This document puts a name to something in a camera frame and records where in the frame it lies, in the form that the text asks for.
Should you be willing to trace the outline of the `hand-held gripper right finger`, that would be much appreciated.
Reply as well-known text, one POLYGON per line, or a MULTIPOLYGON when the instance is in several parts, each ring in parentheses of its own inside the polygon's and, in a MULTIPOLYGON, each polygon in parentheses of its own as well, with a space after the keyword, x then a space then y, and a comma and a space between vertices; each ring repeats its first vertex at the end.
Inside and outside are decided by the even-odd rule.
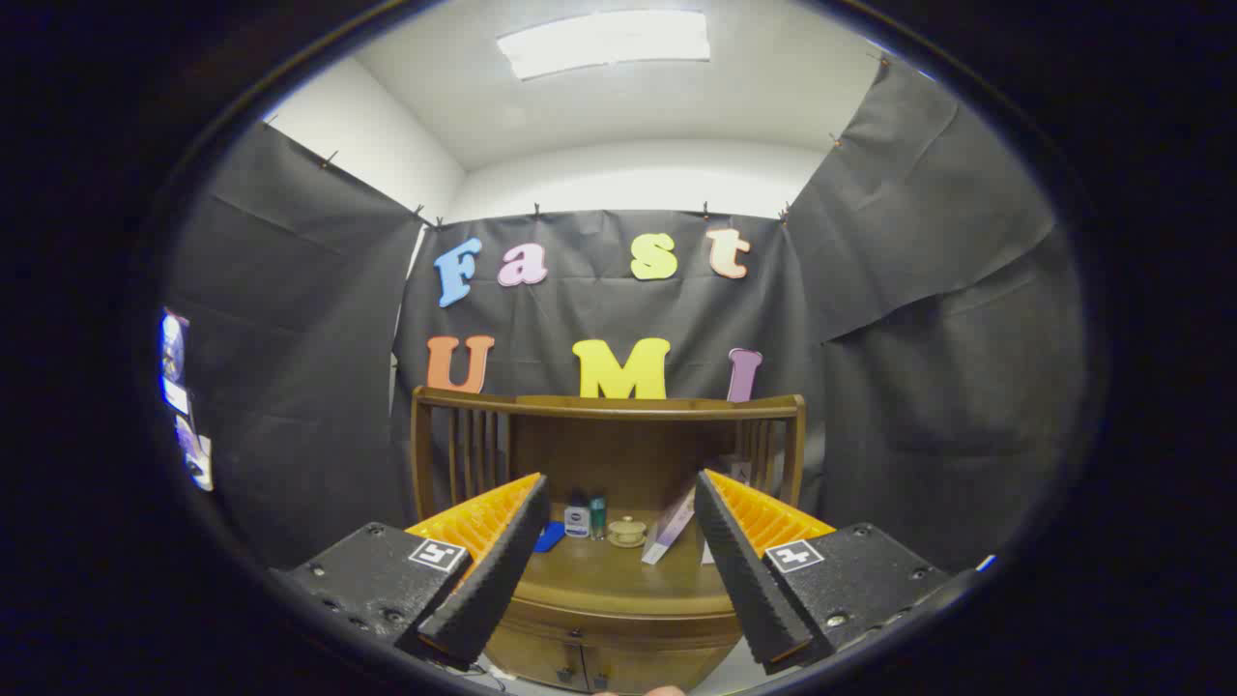
POLYGON ((950 574, 871 523, 836 529, 705 470, 695 516, 752 656, 774 675, 870 644, 962 598, 950 574))

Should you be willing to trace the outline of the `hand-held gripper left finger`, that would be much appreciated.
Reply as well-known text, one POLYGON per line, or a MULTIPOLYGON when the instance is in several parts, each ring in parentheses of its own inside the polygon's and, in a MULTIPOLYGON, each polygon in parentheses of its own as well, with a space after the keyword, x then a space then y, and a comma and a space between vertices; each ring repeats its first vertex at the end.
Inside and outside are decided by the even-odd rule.
POLYGON ((465 669, 481 656, 550 516, 529 473, 408 529, 370 520, 281 582, 340 628, 465 669))

